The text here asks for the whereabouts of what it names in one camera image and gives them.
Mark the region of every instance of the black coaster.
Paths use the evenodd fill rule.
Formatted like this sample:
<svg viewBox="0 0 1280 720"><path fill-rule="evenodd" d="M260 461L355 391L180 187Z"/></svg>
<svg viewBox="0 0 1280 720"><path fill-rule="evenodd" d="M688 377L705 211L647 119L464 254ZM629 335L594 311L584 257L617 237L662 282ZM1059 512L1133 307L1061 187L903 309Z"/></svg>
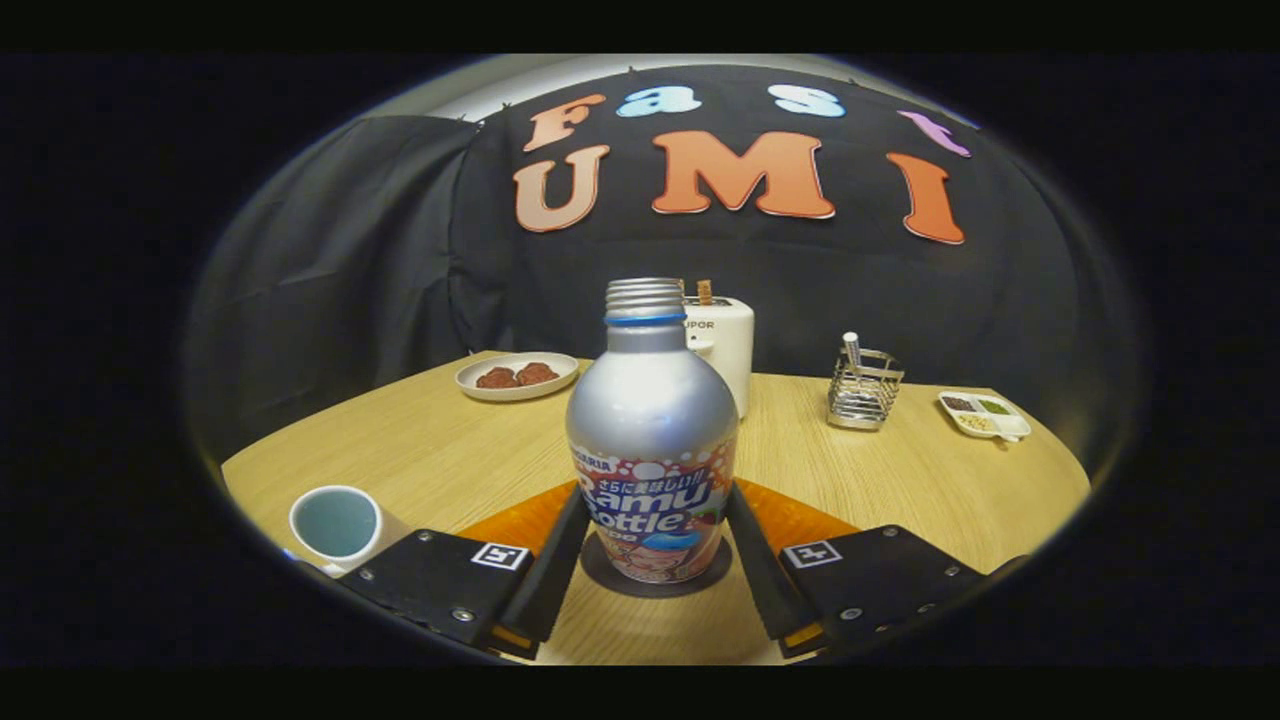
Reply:
<svg viewBox="0 0 1280 720"><path fill-rule="evenodd" d="M631 597L681 597L707 589L728 574L728 566L733 564L733 550L730 548L727 539L721 538L716 557L712 557L712 564L701 575L682 583L641 583L618 573L618 569L609 562L609 556L604 553L599 536L593 532L582 544L581 562L586 577L616 593Z"/></svg>

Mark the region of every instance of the drink bottle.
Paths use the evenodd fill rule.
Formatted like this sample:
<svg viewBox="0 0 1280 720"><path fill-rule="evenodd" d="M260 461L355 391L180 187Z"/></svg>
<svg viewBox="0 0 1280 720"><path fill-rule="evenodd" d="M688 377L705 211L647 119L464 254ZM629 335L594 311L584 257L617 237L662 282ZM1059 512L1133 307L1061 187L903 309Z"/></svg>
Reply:
<svg viewBox="0 0 1280 720"><path fill-rule="evenodd" d="M566 430L609 561L645 583L710 565L733 483L739 415L724 379L689 350L680 282L613 281L607 350L579 378Z"/></svg>

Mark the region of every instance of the metal utensil holder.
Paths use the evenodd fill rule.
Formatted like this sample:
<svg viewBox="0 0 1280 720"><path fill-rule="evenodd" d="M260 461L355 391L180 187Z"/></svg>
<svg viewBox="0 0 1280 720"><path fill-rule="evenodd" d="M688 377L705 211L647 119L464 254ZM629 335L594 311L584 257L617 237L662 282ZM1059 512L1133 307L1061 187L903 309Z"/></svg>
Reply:
<svg viewBox="0 0 1280 720"><path fill-rule="evenodd" d="M841 428L877 430L897 398L904 370L887 352L863 350L856 368L841 348L827 391L827 421Z"/></svg>

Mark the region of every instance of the orange letter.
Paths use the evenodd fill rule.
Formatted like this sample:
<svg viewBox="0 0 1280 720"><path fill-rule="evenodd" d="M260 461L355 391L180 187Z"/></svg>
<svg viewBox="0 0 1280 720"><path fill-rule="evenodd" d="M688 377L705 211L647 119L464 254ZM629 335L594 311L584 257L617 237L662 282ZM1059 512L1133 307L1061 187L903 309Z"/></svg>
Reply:
<svg viewBox="0 0 1280 720"><path fill-rule="evenodd" d="M698 192L698 177L730 210L739 210L760 178L765 192L755 206L771 215L829 218L836 206L822 196L813 154L822 142L792 132L762 135L741 158L714 135L703 131L668 132L653 138L667 150L667 190L653 201L658 213L701 213L712 201Z"/></svg>
<svg viewBox="0 0 1280 720"><path fill-rule="evenodd" d="M884 156L897 165L906 178L906 192L911 196L911 213L902 218L906 229L947 245L964 242L964 231L951 219L951 202L947 200L947 190L942 186L948 177L947 172L910 155L890 152Z"/></svg>
<svg viewBox="0 0 1280 720"><path fill-rule="evenodd" d="M585 218L595 206L600 158L608 152L608 145L595 145L564 156L564 161L573 165L573 193L570 195L568 202L554 210L547 206L547 173L556 167L556 161L543 160L517 172L513 176L516 220L526 231L547 232L564 229Z"/></svg>
<svg viewBox="0 0 1280 720"><path fill-rule="evenodd" d="M550 145L557 140L564 140L573 135L573 128L564 127L564 123L573 123L575 126L581 123L590 114L586 106L599 105L600 102L604 102L604 96L596 92L595 95L580 97L572 102L566 102L529 118L534 122L534 137L525 145L525 152L538 150L544 145Z"/></svg>

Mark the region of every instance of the white sectioned dish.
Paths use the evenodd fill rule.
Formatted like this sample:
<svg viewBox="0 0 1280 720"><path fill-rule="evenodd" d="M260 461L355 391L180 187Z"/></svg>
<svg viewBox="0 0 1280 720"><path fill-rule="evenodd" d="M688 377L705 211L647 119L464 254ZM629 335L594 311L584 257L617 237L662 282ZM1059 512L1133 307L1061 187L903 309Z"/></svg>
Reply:
<svg viewBox="0 0 1280 720"><path fill-rule="evenodd" d="M947 405L947 398L951 398L954 402L968 404L972 410L952 407ZM991 404L993 407L1002 407L1007 414L995 411L993 407L988 409L983 405L983 401ZM969 392L940 392L938 402L951 415L960 432L973 437L998 437L1009 442L1018 442L1032 434L1030 423L1007 400Z"/></svg>
<svg viewBox="0 0 1280 720"><path fill-rule="evenodd" d="M511 368L511 372L518 373L530 363L547 363L547 366L550 368L552 372L559 374L559 377L535 386L511 388L476 387L476 380L494 368ZM517 352L515 355L503 355L500 357L489 357L488 360L472 363L458 370L458 374L453 377L453 382L458 383L458 388L461 388L462 392L476 400L486 400L489 402L511 402L513 400L529 400L530 397L550 395L572 383L576 377L576 357L561 355L559 352Z"/></svg>

